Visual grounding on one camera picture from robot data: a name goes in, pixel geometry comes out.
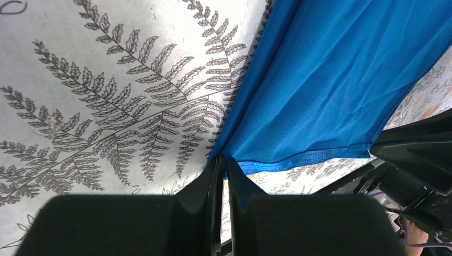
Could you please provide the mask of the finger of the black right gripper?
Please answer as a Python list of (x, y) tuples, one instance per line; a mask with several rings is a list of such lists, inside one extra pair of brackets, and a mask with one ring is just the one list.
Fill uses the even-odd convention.
[(370, 154), (412, 175), (439, 194), (451, 193), (451, 109), (384, 130)]

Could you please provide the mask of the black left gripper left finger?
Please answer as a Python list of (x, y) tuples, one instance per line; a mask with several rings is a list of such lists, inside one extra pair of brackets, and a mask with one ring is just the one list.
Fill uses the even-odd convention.
[(174, 195), (64, 195), (49, 200), (17, 255), (216, 255), (224, 160)]

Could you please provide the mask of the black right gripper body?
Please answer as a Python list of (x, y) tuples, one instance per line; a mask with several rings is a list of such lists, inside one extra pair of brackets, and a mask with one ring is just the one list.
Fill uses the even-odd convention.
[(353, 171), (354, 194), (365, 194), (443, 243), (451, 243), (451, 195), (444, 196), (389, 164)]

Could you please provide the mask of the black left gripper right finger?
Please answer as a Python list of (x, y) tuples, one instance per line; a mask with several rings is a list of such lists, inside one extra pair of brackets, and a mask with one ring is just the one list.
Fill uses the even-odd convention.
[(383, 207), (363, 195), (270, 195), (228, 161), (234, 255), (404, 255)]

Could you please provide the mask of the blue cloth napkin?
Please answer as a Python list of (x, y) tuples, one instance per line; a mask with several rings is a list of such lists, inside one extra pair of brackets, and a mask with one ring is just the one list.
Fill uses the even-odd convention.
[(208, 157), (247, 174), (368, 158), (451, 46), (451, 1), (276, 1)]

